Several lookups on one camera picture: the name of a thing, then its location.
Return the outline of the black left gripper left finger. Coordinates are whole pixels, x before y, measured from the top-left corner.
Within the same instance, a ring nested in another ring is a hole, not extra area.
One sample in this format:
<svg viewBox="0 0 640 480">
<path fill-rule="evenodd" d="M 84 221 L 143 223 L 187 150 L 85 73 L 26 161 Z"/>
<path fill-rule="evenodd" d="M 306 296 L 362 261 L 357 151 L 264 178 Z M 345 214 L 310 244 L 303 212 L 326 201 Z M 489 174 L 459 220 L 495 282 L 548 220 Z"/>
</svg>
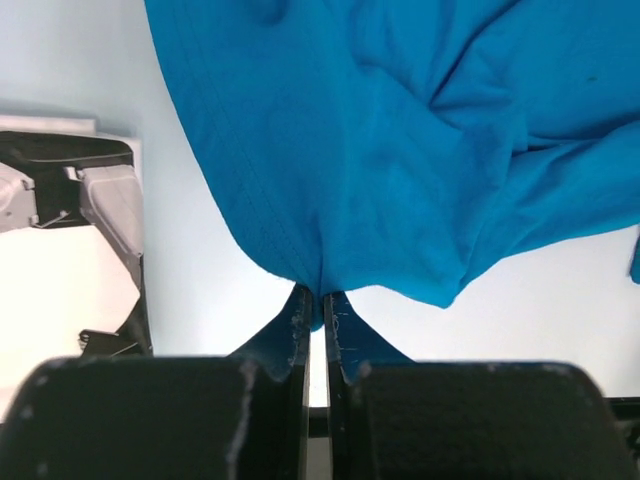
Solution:
<svg viewBox="0 0 640 480">
<path fill-rule="evenodd" d="M 225 357 L 40 364 L 1 429 L 5 479 L 301 479 L 313 298 Z"/>
</svg>

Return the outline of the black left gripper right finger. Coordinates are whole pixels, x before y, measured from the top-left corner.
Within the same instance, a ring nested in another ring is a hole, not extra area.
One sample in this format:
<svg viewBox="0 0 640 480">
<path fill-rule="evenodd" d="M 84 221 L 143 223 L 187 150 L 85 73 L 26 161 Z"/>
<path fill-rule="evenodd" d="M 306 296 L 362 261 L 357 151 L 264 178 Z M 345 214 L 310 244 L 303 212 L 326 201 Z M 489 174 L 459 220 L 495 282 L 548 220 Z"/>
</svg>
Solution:
<svg viewBox="0 0 640 480">
<path fill-rule="evenodd" d="M 635 403 L 555 361 L 416 362 L 323 301 L 337 479 L 631 479 Z"/>
</svg>

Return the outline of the blue t shirt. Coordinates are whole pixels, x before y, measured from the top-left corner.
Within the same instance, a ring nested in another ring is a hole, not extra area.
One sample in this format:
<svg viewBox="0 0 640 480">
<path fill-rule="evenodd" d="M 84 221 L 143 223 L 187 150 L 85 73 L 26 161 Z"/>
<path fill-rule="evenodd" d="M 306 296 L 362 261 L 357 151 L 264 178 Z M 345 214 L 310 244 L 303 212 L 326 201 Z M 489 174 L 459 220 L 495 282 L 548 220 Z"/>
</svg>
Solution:
<svg viewBox="0 0 640 480">
<path fill-rule="evenodd" d="M 324 296 L 446 308 L 501 259 L 639 221 L 635 1 L 149 1 L 240 248 Z"/>
</svg>

